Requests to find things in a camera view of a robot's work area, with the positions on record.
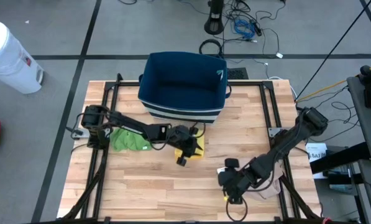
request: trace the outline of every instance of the blue cable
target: blue cable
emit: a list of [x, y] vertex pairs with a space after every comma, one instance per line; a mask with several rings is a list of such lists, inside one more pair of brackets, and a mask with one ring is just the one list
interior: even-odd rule
[[244, 39], [251, 39], [255, 35], [254, 25], [244, 19], [237, 19], [234, 21], [234, 30], [237, 34], [242, 35]]

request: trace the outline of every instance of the yellow object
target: yellow object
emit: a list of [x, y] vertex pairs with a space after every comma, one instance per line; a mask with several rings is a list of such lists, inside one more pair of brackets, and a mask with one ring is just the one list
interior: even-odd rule
[[[203, 133], [203, 130], [199, 130], [198, 133], [194, 134], [194, 136], [200, 136], [201, 134]], [[203, 158], [203, 155], [204, 155], [204, 135], [202, 135], [201, 137], [198, 138], [198, 145], [203, 149], [196, 149], [195, 150], [195, 153], [199, 154], [200, 156], [191, 156], [189, 159], [190, 160], [193, 160], [193, 159], [201, 159]], [[175, 155], [175, 160], [177, 161], [177, 159], [181, 156], [182, 154], [182, 151], [179, 150], [179, 149], [175, 149], [174, 150], [174, 155]]]
[[309, 98], [309, 97], [311, 97], [311, 96], [313, 96], [313, 95], [316, 95], [316, 94], [318, 94], [318, 93], [320, 93], [320, 92], [322, 92], [322, 91], [325, 91], [325, 90], [328, 90], [328, 89], [333, 88], [333, 87], [335, 87], [335, 86], [338, 86], [338, 85], [340, 85], [341, 83], [344, 83], [344, 82], [346, 82], [346, 80], [339, 81], [338, 83], [335, 83], [335, 84], [333, 84], [333, 85], [329, 85], [329, 86], [327, 86], [327, 87], [325, 87], [325, 88], [322, 88], [322, 89], [320, 89], [320, 90], [318, 90], [318, 91], [316, 91], [316, 92], [314, 92], [314, 93], [309, 94], [308, 96], [304, 96], [304, 97], [302, 97], [301, 99], [296, 100], [296, 103], [298, 103], [298, 102], [301, 101], [301, 100], [307, 99], [307, 98]]

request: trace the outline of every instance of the metal bracket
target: metal bracket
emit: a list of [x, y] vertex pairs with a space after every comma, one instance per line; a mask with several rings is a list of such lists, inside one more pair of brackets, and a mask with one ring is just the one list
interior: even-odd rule
[[273, 83], [272, 81], [263, 81], [262, 84], [265, 88], [273, 91]]
[[289, 130], [290, 128], [268, 128], [270, 138], [275, 137], [282, 130]]
[[[81, 139], [81, 138], [89, 138], [89, 137], [90, 137], [90, 132], [89, 132], [87, 129], [85, 129], [85, 128], [79, 128], [79, 129], [77, 129], [77, 130], [78, 130], [78, 131], [81, 131], [82, 134], [76, 134], [76, 133], [73, 133], [73, 136], [72, 136], [72, 137], [74, 137], [74, 138], [78, 138], [78, 139]], [[105, 137], [108, 137], [109, 134], [111, 133], [111, 130], [110, 130], [109, 128], [106, 128], [106, 129], [104, 130], [104, 132], [105, 132]]]
[[111, 90], [113, 89], [115, 86], [117, 85], [120, 85], [121, 84], [121, 81], [123, 81], [123, 77], [120, 73], [117, 74], [117, 80], [118, 82], [107, 82], [105, 87], [104, 87], [104, 90], [107, 91], [107, 90]]

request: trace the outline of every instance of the yellow sponge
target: yellow sponge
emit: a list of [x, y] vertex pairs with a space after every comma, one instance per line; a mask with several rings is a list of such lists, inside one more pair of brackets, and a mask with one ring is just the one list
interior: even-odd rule
[[[203, 130], [199, 130], [198, 133], [194, 134], [194, 136], [200, 136], [202, 134]], [[195, 153], [199, 154], [200, 156], [191, 156], [189, 159], [193, 160], [193, 159], [201, 159], [203, 158], [203, 155], [204, 155], [204, 135], [202, 135], [201, 137], [198, 138], [198, 145], [203, 149], [196, 149], [195, 150]], [[175, 149], [174, 151], [174, 155], [175, 155], [175, 160], [177, 161], [177, 159], [181, 156], [182, 154], [182, 151], [179, 150], [179, 149]]]

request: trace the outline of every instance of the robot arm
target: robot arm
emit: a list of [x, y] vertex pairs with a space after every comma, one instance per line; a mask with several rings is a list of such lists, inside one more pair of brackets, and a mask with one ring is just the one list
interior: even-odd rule
[[226, 159], [227, 168], [219, 173], [218, 182], [229, 203], [242, 204], [243, 193], [250, 187], [260, 187], [270, 177], [278, 160], [283, 159], [300, 141], [319, 136], [326, 128], [327, 119], [321, 113], [315, 108], [304, 108], [296, 118], [294, 127], [288, 131], [282, 130], [275, 136], [268, 153], [253, 158], [241, 170], [235, 170], [239, 166], [237, 159]]
[[[107, 123], [98, 125], [99, 120], [103, 118], [108, 119]], [[185, 157], [197, 155], [196, 148], [202, 149], [197, 143], [197, 138], [193, 136], [198, 132], [197, 128], [188, 129], [183, 125], [172, 127], [171, 124], [145, 124], [101, 105], [87, 106], [81, 125], [90, 133], [88, 147], [100, 149], [107, 146], [109, 144], [107, 135], [112, 132], [112, 128], [124, 128], [141, 135], [151, 144], [165, 143], [180, 149], [182, 155], [176, 163], [181, 166], [186, 164]]]

